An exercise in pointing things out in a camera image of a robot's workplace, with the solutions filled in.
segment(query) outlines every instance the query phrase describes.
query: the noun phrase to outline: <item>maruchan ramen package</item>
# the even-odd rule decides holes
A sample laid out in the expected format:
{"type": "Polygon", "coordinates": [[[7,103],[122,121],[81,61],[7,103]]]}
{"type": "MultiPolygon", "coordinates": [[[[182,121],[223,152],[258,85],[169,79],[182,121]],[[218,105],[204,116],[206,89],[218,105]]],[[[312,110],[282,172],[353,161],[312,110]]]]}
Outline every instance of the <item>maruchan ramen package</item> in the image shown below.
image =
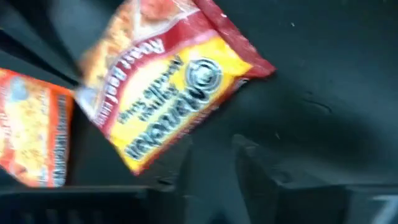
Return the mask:
{"type": "Polygon", "coordinates": [[[78,104],[135,174],[274,71],[211,0],[125,1],[81,67],[78,104]]]}
{"type": "Polygon", "coordinates": [[[0,68],[0,166],[31,187],[65,182],[72,92],[0,68]]]}

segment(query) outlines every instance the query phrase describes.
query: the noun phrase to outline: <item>orange package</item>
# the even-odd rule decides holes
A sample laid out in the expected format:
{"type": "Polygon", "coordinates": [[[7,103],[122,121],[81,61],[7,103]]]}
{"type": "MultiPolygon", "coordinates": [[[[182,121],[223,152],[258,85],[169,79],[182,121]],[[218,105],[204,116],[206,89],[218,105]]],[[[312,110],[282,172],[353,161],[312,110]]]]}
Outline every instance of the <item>orange package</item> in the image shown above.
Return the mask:
{"type": "Polygon", "coordinates": [[[0,166],[30,187],[65,183],[72,91],[0,68],[0,166]]]}

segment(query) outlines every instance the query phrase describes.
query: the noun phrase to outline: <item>yellow label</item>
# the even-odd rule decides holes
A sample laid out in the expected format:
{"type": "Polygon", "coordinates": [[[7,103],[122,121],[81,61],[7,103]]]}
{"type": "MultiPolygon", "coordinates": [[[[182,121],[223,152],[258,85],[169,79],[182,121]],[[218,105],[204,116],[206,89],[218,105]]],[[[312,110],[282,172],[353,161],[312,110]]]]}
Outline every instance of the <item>yellow label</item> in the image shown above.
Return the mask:
{"type": "Polygon", "coordinates": [[[124,88],[109,140],[139,173],[250,68],[219,36],[149,62],[124,88]]]}

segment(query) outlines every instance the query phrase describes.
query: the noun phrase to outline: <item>maruchan logo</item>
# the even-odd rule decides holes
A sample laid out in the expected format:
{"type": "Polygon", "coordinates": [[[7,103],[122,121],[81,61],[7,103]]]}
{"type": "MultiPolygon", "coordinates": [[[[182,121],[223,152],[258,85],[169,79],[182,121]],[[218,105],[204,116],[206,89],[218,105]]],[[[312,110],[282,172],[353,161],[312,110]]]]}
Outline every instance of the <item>maruchan logo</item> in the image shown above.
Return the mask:
{"type": "Polygon", "coordinates": [[[221,75],[221,68],[215,61],[201,58],[189,63],[185,80],[189,87],[213,93],[221,83],[221,75]]]}
{"type": "Polygon", "coordinates": [[[220,66],[213,60],[200,58],[190,61],[185,73],[186,89],[177,94],[174,102],[157,121],[148,125],[148,128],[125,148],[127,156],[140,161],[164,144],[166,139],[175,136],[175,132],[189,122],[193,113],[209,104],[211,93],[220,87],[222,74],[220,66]]]}

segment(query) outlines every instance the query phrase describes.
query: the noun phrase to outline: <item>red and yellow package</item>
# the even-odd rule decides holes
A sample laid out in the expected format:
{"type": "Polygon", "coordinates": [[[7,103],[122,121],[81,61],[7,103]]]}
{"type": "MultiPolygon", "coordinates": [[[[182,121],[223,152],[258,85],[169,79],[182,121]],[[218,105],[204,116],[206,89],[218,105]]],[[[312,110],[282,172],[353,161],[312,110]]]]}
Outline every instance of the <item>red and yellow package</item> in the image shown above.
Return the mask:
{"type": "Polygon", "coordinates": [[[125,1],[81,66],[77,102],[135,174],[275,70],[211,0],[125,1]]]}
{"type": "Polygon", "coordinates": [[[30,187],[65,183],[72,91],[0,68],[0,166],[30,187]]]}

